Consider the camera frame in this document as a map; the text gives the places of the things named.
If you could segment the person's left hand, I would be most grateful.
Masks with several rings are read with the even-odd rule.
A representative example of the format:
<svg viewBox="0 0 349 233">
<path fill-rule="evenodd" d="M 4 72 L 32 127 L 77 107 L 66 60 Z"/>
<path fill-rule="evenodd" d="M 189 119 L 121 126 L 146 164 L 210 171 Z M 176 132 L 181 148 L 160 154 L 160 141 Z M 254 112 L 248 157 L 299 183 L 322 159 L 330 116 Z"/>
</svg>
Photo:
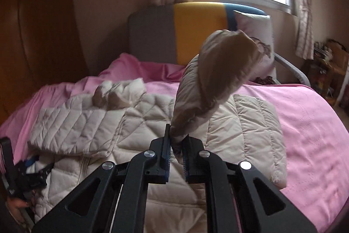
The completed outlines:
<svg viewBox="0 0 349 233">
<path fill-rule="evenodd" d="M 31 201 L 24 201 L 17 197 L 7 197 L 7 208 L 13 216 L 20 216 L 21 209 L 31 208 L 33 203 Z"/>
</svg>

